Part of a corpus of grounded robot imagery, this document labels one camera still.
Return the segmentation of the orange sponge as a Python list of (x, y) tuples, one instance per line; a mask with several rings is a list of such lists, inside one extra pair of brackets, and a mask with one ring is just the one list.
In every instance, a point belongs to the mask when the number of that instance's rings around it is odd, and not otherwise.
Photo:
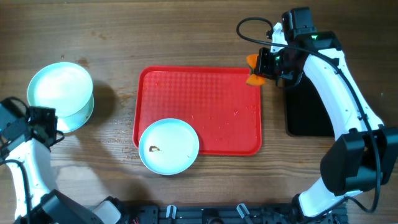
[(266, 83), (266, 79), (264, 77), (260, 77), (254, 73), (257, 65), (257, 57), (258, 55), (256, 54), (251, 54), (246, 57), (246, 62), (252, 70), (250, 76), (246, 80), (246, 83), (251, 86), (261, 86)]

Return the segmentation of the light blue plate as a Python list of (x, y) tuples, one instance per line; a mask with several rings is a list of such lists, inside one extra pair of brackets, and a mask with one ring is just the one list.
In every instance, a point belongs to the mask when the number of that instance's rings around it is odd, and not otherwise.
[(57, 116), (67, 117), (80, 111), (92, 94), (92, 78), (82, 66), (59, 62), (34, 75), (27, 88), (27, 101), (31, 106), (54, 108)]
[(152, 123), (139, 140), (142, 163), (160, 175), (175, 175), (187, 170), (196, 160), (200, 141), (186, 122), (167, 118)]
[(71, 116), (58, 118), (57, 129), (63, 133), (70, 133), (82, 127), (90, 118), (94, 110), (94, 96), (91, 95), (87, 104)]

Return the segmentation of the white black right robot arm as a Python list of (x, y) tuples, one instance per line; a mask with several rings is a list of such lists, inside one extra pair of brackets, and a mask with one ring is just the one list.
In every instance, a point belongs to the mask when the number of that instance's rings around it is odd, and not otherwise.
[(397, 159), (397, 129), (385, 127), (367, 104), (337, 36), (318, 31), (309, 8), (291, 9), (247, 61), (258, 83), (283, 80), (291, 89), (308, 78), (333, 128), (335, 143), (321, 160), (320, 178), (295, 199), (295, 219), (318, 220), (358, 194), (379, 194)]

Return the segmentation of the light blue plate front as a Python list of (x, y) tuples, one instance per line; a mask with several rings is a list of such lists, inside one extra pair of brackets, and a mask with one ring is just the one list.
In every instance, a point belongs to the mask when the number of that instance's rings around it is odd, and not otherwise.
[(187, 170), (196, 160), (200, 141), (186, 122), (167, 118), (152, 123), (139, 140), (142, 163), (160, 175), (175, 175)]

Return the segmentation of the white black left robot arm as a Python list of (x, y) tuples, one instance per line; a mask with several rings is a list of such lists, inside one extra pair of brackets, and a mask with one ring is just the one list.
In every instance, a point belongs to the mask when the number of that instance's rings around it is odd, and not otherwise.
[(1, 164), (13, 178), (15, 222), (117, 224), (122, 214), (113, 198), (90, 210), (57, 189), (50, 148), (64, 137), (55, 109), (27, 106), (16, 97), (1, 101)]

